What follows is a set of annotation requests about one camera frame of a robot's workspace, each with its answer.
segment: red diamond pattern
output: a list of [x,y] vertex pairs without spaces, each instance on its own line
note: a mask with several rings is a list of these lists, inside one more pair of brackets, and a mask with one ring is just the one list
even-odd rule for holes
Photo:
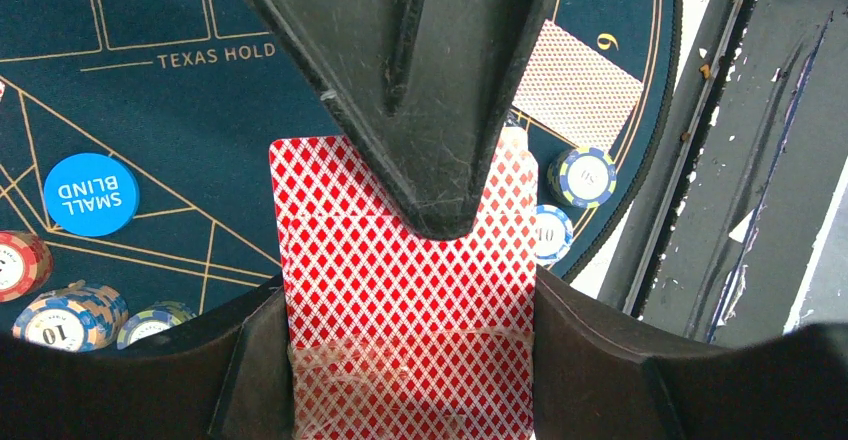
[[530,437],[537,166],[517,130],[450,242],[409,231],[346,140],[271,147],[297,438]]

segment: number 9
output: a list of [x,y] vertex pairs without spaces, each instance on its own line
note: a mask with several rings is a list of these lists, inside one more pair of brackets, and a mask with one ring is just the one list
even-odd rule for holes
[[598,35],[598,48],[601,50],[609,50],[609,47],[615,46],[615,49],[618,50],[618,40],[615,39],[609,33],[602,33]]

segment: chip number 10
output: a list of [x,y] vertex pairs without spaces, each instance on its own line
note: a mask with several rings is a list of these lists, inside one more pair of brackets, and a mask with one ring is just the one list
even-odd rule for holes
[[57,339],[60,341],[65,341],[68,338],[68,336],[65,335],[65,330],[62,328],[61,325],[56,325],[53,328],[45,328],[41,332],[41,337],[44,339],[44,343],[46,343],[47,345],[55,344]]
[[550,227],[545,228],[544,226],[539,226],[536,228],[536,232],[540,242],[552,242],[556,236],[554,230]]

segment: stack of poker chips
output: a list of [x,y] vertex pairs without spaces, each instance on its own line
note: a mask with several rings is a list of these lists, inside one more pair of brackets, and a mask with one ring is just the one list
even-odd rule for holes
[[574,226],[568,216],[554,205],[536,207],[536,264],[553,265],[571,249]]
[[80,281],[39,295],[15,320],[12,335],[50,348],[89,352],[114,342],[128,317],[118,292]]
[[603,150],[581,147],[562,152],[548,166],[548,187],[560,203],[592,209],[615,192],[616,166]]
[[0,232],[0,302],[33,293],[53,273],[53,255],[37,235]]
[[142,338],[185,323],[197,315],[184,303],[156,302],[132,316],[118,332],[118,349],[124,349]]

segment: playing card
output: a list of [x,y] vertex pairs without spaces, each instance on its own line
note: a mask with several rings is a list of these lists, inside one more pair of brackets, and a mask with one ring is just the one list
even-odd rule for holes
[[346,141],[272,146],[299,438],[529,437],[537,166],[517,131],[451,242],[412,233]]
[[641,95],[642,82],[548,20],[513,105],[579,147],[608,151]]

